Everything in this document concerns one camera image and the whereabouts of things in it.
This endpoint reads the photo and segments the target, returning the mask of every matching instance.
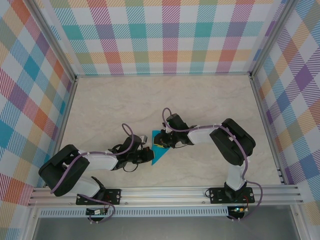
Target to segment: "plaid backdrop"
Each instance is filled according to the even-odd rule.
[[[0,239],[21,231],[71,80],[22,0],[0,1]]]
[[[256,83],[289,182],[320,234],[320,0],[298,3]]]
[[[70,51],[84,74],[117,75],[247,72],[274,0],[37,2],[73,66]]]
[[[270,33],[274,29],[275,24],[278,21],[278,19],[279,19],[281,13],[282,13],[287,1],[288,0],[281,0],[281,3],[279,4],[279,6],[278,6],[278,8],[277,8],[277,10],[276,10],[276,12],[274,14],[274,16],[272,18],[272,21],[271,21],[267,31],[265,32],[263,38],[262,38],[262,41],[261,41],[261,43],[259,45],[259,48],[258,48],[258,50],[256,51],[256,53],[254,55],[253,61],[251,62],[251,65],[249,67],[249,72],[252,72],[252,70],[253,70],[256,62],[257,62],[257,59],[260,56],[260,53],[261,53],[262,49],[264,49],[265,45],[267,44],[269,36],[270,36]]]

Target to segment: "blue triangular block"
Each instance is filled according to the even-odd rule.
[[[152,165],[154,165],[170,148],[163,148],[154,145],[154,139],[157,134],[159,134],[160,131],[153,130],[152,131],[152,151],[154,153],[154,159],[152,160]]]

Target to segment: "marble floor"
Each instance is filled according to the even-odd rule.
[[[169,107],[189,125],[220,124],[234,119],[256,141],[246,174],[263,185],[280,184],[276,166],[246,75],[126,76],[80,78],[62,147],[73,144],[84,151],[105,151],[122,144],[127,123],[138,135],[162,129],[162,110]],[[127,165],[130,171],[133,165]],[[155,165],[139,165],[127,173],[96,170],[106,187],[167,187],[223,185],[228,163],[214,144],[170,149]]]

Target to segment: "purple cable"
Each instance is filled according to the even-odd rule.
[[[133,144],[134,144],[134,132],[132,131],[131,127],[129,127],[127,124],[123,123],[123,124],[122,124],[122,128],[124,129],[124,131],[125,131],[126,134],[128,134],[128,132],[125,130],[125,127],[124,127],[124,126],[126,126],[126,127],[129,129],[129,131],[130,131],[130,133],[131,133],[131,136],[132,136],[130,146],[129,146],[126,150],[124,150],[124,151],[122,151],[122,152],[118,152],[118,153],[106,153],[106,152],[104,152],[104,151],[90,151],[90,152],[84,152],[84,153],[79,154],[79,155],[76,156],[76,157],[72,160],[72,162],[69,164],[69,166],[67,167],[67,169],[64,171],[62,177],[60,178],[60,180],[59,180],[58,183],[55,185],[55,187],[51,190],[50,193],[53,194],[53,193],[58,189],[58,187],[61,185],[61,183],[62,183],[63,180],[65,179],[66,175],[67,175],[68,172],[70,171],[71,167],[75,164],[75,162],[76,162],[79,158],[81,158],[81,157],[83,157],[83,156],[86,156],[86,155],[88,155],[88,154],[101,154],[101,155],[106,155],[106,156],[119,156],[119,155],[121,155],[121,154],[125,154],[126,152],[128,152],[128,151],[131,149],[131,147],[133,146]]]
[[[104,219],[102,219],[102,220],[100,220],[100,221],[94,221],[94,220],[92,220],[92,219],[91,219],[91,215],[90,215],[90,216],[89,216],[89,220],[90,220],[91,223],[96,223],[96,224],[103,223],[103,222],[109,220],[109,219],[115,214],[115,212],[116,212],[115,206],[114,206],[113,204],[111,204],[110,202],[93,199],[93,198],[91,198],[91,197],[88,197],[88,196],[82,195],[82,194],[80,194],[80,196],[83,197],[83,198],[85,198],[85,199],[88,199],[88,200],[91,200],[91,201],[95,201],[95,202],[97,202],[97,203],[101,203],[101,204],[104,204],[104,205],[109,205],[110,207],[113,208],[113,212],[111,213],[111,215],[105,217]]]
[[[245,150],[243,149],[243,147],[241,146],[241,144],[239,143],[239,141],[236,139],[236,137],[235,137],[227,128],[225,128],[225,127],[223,127],[223,126],[221,126],[221,125],[198,126],[198,127],[194,127],[194,128],[185,129],[185,130],[177,130],[177,129],[174,129],[174,128],[172,128],[171,126],[169,126],[168,122],[167,122],[166,119],[165,119],[165,111],[166,111],[166,110],[169,111],[170,116],[172,115],[172,112],[171,112],[170,108],[166,107],[166,108],[164,108],[163,111],[162,111],[162,120],[163,120],[165,126],[168,127],[169,129],[171,129],[171,130],[174,131],[174,132],[185,133],[185,132],[191,132],[191,131],[198,130],[198,129],[220,128],[220,129],[224,130],[224,131],[233,139],[233,141],[236,143],[236,145],[238,146],[238,148],[240,149],[240,151],[241,151],[241,153],[242,153],[242,155],[243,155],[243,157],[244,157],[245,167],[244,167],[244,171],[243,171],[243,173],[242,173],[242,179],[245,180],[245,181],[246,181],[247,183],[249,183],[249,184],[255,184],[255,185],[257,185],[257,186],[260,188],[260,191],[261,191],[260,199],[259,199],[259,201],[258,201],[255,209],[254,209],[250,214],[248,214],[248,215],[246,215],[245,217],[243,217],[242,219],[246,219],[246,218],[248,218],[249,216],[251,216],[252,213],[254,213],[254,212],[257,210],[257,208],[260,206],[260,204],[261,204],[261,202],[262,202],[263,195],[264,195],[264,191],[263,191],[263,189],[262,189],[262,186],[261,186],[259,183],[254,182],[254,181],[248,181],[248,180],[245,179],[245,175],[246,175],[246,172],[247,172],[247,170],[248,170],[248,165],[249,165],[249,163],[248,163],[248,158],[247,158],[247,155],[246,155],[246,153],[245,153]]]

